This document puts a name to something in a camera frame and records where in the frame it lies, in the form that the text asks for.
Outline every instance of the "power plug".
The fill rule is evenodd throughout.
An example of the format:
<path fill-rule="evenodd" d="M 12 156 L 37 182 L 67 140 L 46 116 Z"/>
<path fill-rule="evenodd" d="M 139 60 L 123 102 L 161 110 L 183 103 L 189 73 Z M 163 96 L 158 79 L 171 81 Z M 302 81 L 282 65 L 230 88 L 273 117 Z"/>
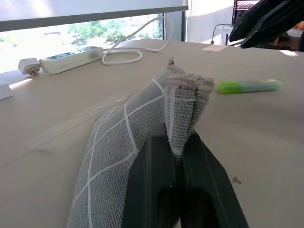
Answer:
<path fill-rule="evenodd" d="M 41 68 L 41 64 L 36 58 L 25 58 L 19 61 L 18 69 L 24 75 L 36 76 Z"/>

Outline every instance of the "green highlighter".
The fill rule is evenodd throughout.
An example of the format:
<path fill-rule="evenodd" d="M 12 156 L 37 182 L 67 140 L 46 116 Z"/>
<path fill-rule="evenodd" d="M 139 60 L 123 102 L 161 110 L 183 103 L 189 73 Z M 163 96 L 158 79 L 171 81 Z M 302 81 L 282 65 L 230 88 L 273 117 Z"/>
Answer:
<path fill-rule="evenodd" d="M 273 79 L 260 81 L 222 81 L 218 85 L 218 91 L 223 94 L 276 91 L 280 90 L 282 86 L 282 82 Z"/>

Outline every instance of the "computer monitor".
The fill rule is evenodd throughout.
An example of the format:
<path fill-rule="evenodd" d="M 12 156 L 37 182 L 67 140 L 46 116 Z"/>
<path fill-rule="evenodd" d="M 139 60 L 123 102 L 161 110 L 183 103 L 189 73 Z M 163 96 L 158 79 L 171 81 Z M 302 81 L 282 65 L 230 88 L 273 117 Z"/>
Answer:
<path fill-rule="evenodd" d="M 234 0 L 232 24 L 237 23 L 238 19 L 260 0 Z"/>

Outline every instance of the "white cable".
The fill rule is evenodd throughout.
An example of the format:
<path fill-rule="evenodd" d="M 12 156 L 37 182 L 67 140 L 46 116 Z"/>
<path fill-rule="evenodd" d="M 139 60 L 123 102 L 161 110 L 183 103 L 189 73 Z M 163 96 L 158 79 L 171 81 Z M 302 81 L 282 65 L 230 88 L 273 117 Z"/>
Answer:
<path fill-rule="evenodd" d="M 223 26 L 223 27 L 222 27 L 222 29 L 223 29 L 224 26 L 229 26 L 229 25 L 231 25 L 231 24 L 218 24 L 218 25 L 216 25 L 216 26 L 214 27 L 214 29 L 213 29 L 211 44 L 214 44 L 214 41 L 213 41 L 213 39 L 214 39 L 214 33 L 215 33 L 215 30 L 217 29 L 217 27 L 220 26 L 220 25 Z"/>
<path fill-rule="evenodd" d="M 166 44 L 162 47 L 162 48 L 159 48 L 159 49 L 152 49 L 152 48 L 149 48 L 149 47 L 116 47 L 117 45 L 119 45 L 121 42 L 125 41 L 126 39 L 134 36 L 136 33 L 138 33 L 139 31 L 141 31 L 144 27 L 146 27 L 147 25 L 149 25 L 151 22 L 155 21 L 155 20 L 158 20 L 158 19 L 166 19 L 169 21 L 170 23 L 170 35 L 169 35 L 169 38 L 166 42 Z M 157 18 L 154 18 L 152 20 L 150 20 L 149 22 L 145 23 L 141 28 L 139 28 L 136 32 L 128 35 L 127 37 L 124 37 L 124 38 L 121 38 L 119 41 L 117 41 L 116 44 L 113 45 L 113 47 L 111 47 L 109 50 L 107 50 L 104 54 L 104 56 L 102 57 L 101 61 L 103 64 L 105 65 L 116 65 L 116 64 L 123 64 L 123 63 L 133 63 L 133 62 L 136 62 L 138 60 L 140 60 L 142 57 L 143 57 L 143 54 L 142 52 L 139 50 L 139 49 L 143 49 L 143 50 L 148 50 L 148 51 L 152 51 L 152 52 L 158 52 L 158 51 L 162 51 L 164 50 L 167 45 L 169 44 L 170 40 L 171 40 L 171 37 L 172 37 L 172 34 L 173 34 L 173 22 L 171 20 L 171 18 L 168 18 L 168 17 L 164 17 L 164 16 L 161 16 L 161 17 L 157 17 Z M 120 61 L 120 62 L 106 62 L 105 61 L 105 57 L 108 55 L 108 54 L 115 54 L 115 53 L 126 53 L 126 52 L 137 52 L 138 53 L 138 57 L 135 58 L 135 59 L 131 59 L 131 60 L 126 60 L 126 61 Z"/>

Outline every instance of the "power strip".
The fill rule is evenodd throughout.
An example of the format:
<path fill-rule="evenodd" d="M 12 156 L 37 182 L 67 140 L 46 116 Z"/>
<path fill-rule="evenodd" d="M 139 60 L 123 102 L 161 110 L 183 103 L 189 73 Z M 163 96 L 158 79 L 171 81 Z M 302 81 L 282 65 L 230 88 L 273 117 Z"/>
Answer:
<path fill-rule="evenodd" d="M 47 74 L 60 72 L 96 61 L 104 56 L 102 47 L 85 47 L 74 52 L 66 52 L 40 59 L 41 68 Z"/>

